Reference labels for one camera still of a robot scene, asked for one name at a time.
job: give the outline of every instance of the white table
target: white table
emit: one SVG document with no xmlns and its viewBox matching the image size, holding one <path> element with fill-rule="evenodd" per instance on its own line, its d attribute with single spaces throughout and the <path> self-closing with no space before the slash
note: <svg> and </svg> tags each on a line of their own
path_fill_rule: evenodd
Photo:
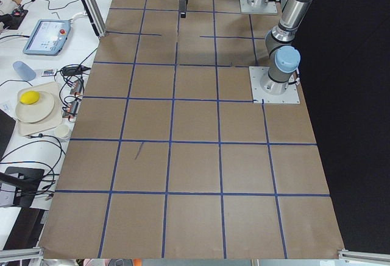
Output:
<svg viewBox="0 0 390 266">
<path fill-rule="evenodd" d="M 50 0 L 50 8 L 63 7 L 70 1 L 75 0 Z M 96 0 L 102 17 L 106 20 L 108 11 L 112 0 Z M 26 4 L 24 7 L 29 11 L 22 25 L 18 30 L 8 30 L 3 32 L 0 37 L 6 35 L 30 35 L 33 31 L 37 21 L 39 19 L 70 19 L 76 13 L 83 11 L 83 5 L 81 1 L 70 4 L 64 9 L 60 10 L 48 10 L 48 2 L 42 0 L 36 0 L 35 2 Z M 27 38 L 6 38 L 0 40 L 0 83 L 8 79 L 19 80 L 18 74 L 13 70 L 13 62 L 20 60 L 29 65 L 32 69 L 60 69 L 61 67 L 69 64 L 79 64 L 90 52 L 97 48 L 99 44 L 98 37 L 94 34 L 89 19 L 84 16 L 77 18 L 73 21 L 71 31 L 64 48 L 57 56 L 37 56 L 23 54 L 23 47 L 27 41 Z M 94 54 L 86 60 L 83 65 L 91 66 L 93 62 Z M 53 77 L 41 77 L 38 72 L 37 77 L 31 81 L 33 85 L 40 85 L 42 83 L 54 81 Z M 57 76 L 57 81 L 63 83 L 60 76 Z M 11 117 L 15 117 L 15 107 L 17 103 L 17 92 L 23 88 L 27 88 L 29 85 L 24 82 L 8 82 L 0 87 L 0 108 L 3 109 L 4 104 L 10 107 L 6 111 Z M 62 97 L 69 94 L 70 89 L 64 88 Z M 63 120 L 64 124 L 73 126 L 67 119 Z M 54 129 L 44 131 L 46 135 L 54 135 Z M 27 139 L 18 134 L 17 130 L 13 132 L 12 139 L 7 147 L 5 153 L 35 139 Z M 66 151 L 68 143 L 63 142 L 62 146 Z M 4 161 L 41 161 L 53 165 L 59 156 L 58 147 L 48 144 L 46 142 L 35 143 L 28 145 L 25 149 L 19 150 L 18 153 L 13 153 L 7 157 Z M 55 173 L 60 173 L 63 164 L 63 157 L 61 161 L 54 169 Z M 0 165 L 0 172 L 4 172 L 5 169 L 11 165 Z M 16 166 L 25 166 L 32 168 L 42 168 L 47 172 L 47 168 L 38 164 L 17 164 Z M 32 203 L 33 208 L 49 209 L 51 201 L 45 200 L 44 197 L 36 197 Z M 11 232 L 11 229 L 15 223 L 15 220 L 19 214 L 20 208 L 0 208 L 0 250 L 3 249 L 5 242 Z"/>
</svg>

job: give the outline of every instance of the yellow object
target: yellow object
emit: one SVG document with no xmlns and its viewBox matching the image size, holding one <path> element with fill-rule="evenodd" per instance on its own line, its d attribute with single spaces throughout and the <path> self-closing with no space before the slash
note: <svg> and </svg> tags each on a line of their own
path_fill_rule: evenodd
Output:
<svg viewBox="0 0 390 266">
<path fill-rule="evenodd" d="M 32 105 L 39 101 L 39 93 L 37 91 L 26 91 L 20 97 L 20 102 L 25 105 Z"/>
</svg>

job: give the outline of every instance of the tablet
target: tablet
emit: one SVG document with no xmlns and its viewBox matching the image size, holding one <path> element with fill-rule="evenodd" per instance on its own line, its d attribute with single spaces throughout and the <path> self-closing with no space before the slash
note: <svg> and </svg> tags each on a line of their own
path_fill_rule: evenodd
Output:
<svg viewBox="0 0 390 266">
<path fill-rule="evenodd" d="M 23 53 L 55 56 L 62 50 L 70 30 L 70 21 L 40 19 L 32 31 Z"/>
</svg>

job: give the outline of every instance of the blue joint cap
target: blue joint cap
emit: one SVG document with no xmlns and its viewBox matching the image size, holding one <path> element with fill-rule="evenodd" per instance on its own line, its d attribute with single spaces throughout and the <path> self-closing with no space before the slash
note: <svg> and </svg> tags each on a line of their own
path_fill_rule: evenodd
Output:
<svg viewBox="0 0 390 266">
<path fill-rule="evenodd" d="M 275 55 L 275 64 L 281 72 L 292 73 L 300 63 L 300 54 L 292 46 L 283 46 L 278 49 Z"/>
</svg>

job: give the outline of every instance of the beige tray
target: beige tray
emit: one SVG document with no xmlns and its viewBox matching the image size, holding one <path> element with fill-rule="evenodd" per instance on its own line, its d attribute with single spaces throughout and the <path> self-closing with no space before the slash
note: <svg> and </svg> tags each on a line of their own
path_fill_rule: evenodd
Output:
<svg viewBox="0 0 390 266">
<path fill-rule="evenodd" d="M 51 113 L 41 121 L 35 123 L 24 123 L 17 121 L 18 132 L 21 136 L 31 135 L 43 130 L 51 129 L 62 123 L 61 104 L 58 94 L 60 92 L 60 88 L 57 82 L 49 82 L 42 85 L 21 89 L 18 92 L 18 99 L 26 91 L 46 91 L 47 93 L 52 94 L 54 97 L 54 108 Z"/>
</svg>

